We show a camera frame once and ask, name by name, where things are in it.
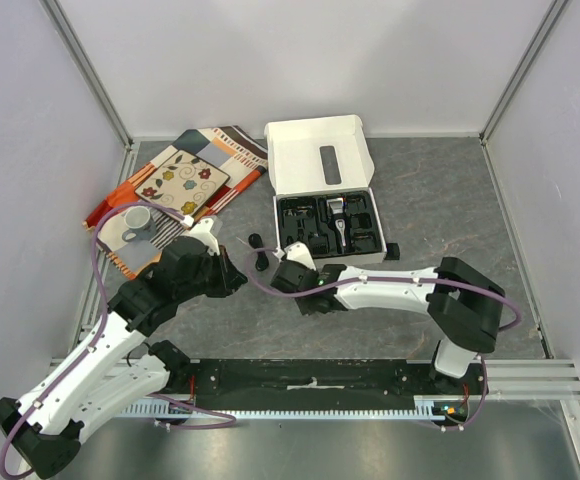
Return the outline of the silver black hair clipper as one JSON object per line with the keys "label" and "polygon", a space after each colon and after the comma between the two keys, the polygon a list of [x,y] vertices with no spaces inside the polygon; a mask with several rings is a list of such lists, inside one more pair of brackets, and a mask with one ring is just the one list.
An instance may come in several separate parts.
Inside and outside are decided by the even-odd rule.
{"label": "silver black hair clipper", "polygon": [[350,234],[348,218],[346,215],[346,201],[343,197],[331,198],[326,201],[330,212],[332,227],[339,239],[340,249],[343,254],[350,252]]}

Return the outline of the black clipper guard comb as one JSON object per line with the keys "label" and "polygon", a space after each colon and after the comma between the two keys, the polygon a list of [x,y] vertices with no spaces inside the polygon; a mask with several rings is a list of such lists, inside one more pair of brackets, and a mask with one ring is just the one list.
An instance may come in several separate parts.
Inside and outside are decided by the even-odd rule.
{"label": "black clipper guard comb", "polygon": [[386,244],[386,261],[399,261],[401,259],[401,249],[398,243],[391,242]]}

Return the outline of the white cardboard clipper box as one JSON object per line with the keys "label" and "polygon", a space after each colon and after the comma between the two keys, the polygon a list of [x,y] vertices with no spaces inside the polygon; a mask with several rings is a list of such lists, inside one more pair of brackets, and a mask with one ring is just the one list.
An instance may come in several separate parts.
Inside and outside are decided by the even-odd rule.
{"label": "white cardboard clipper box", "polygon": [[361,119],[270,122],[265,137],[277,245],[303,243],[317,266],[382,262],[387,246]]}

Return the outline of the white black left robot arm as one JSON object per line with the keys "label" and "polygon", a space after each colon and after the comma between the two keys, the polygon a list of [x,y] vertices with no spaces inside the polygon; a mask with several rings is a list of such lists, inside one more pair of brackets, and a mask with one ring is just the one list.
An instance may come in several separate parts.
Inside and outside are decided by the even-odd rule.
{"label": "white black left robot arm", "polygon": [[176,239],[158,262],[119,287],[88,338],[48,377],[18,399],[0,399],[0,428],[6,437],[0,452],[2,477],[12,476],[6,468],[9,449],[41,479],[63,470],[94,419],[105,414],[105,400],[93,389],[116,362],[171,320],[181,304],[198,296],[226,298],[246,282],[223,246],[211,248],[190,236]]}

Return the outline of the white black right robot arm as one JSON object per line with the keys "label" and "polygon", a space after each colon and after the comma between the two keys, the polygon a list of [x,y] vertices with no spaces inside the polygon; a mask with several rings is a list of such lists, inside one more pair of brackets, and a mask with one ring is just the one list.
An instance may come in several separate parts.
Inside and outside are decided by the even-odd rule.
{"label": "white black right robot arm", "polygon": [[271,287],[293,294],[304,315],[372,308],[427,315],[444,334],[427,371],[430,386],[443,394],[463,383],[477,355],[494,351],[506,298],[497,283],[455,257],[411,272],[343,265],[317,271],[284,260]]}

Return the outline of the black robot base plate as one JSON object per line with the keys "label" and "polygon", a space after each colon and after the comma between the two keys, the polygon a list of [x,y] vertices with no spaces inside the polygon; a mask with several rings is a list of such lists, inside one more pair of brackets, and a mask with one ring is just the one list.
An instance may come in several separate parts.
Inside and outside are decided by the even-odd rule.
{"label": "black robot base plate", "polygon": [[397,359],[201,359],[171,374],[156,393],[214,411],[406,410],[417,396],[478,396],[484,379],[479,363],[454,379],[427,362]]}

